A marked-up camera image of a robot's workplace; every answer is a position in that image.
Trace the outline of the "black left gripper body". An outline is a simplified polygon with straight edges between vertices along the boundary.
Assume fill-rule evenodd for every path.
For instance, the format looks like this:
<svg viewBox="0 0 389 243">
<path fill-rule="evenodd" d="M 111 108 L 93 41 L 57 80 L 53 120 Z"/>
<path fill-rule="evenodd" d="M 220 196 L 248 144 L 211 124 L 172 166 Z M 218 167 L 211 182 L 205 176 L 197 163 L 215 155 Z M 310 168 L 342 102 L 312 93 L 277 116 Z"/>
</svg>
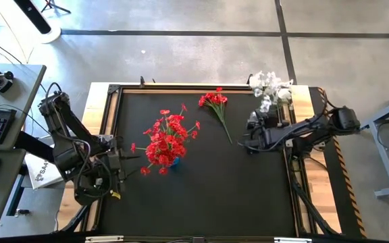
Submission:
<svg viewBox="0 0 389 243">
<path fill-rule="evenodd" d="M 103 197 L 110 196 L 116 200 L 122 199 L 122 181 L 124 180 L 123 160 L 119 155 L 123 150 L 118 146 L 112 146 L 104 152 L 92 154 L 93 189 L 90 192 L 91 201 L 94 202 Z"/>
</svg>

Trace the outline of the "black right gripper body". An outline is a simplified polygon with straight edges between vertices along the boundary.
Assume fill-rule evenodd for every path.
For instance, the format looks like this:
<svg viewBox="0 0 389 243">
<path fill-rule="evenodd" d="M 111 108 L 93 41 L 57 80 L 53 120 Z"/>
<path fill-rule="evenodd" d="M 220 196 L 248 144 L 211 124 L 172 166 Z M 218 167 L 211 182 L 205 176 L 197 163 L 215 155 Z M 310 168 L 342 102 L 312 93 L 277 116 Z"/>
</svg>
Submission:
<svg viewBox="0 0 389 243">
<path fill-rule="evenodd" d="M 281 132 L 287 128 L 290 128 L 290 122 L 286 119 L 283 119 L 281 116 L 281 110 L 273 110 L 268 113 L 260 113 L 261 115 L 261 128 L 262 132 L 274 131 Z"/>
</svg>

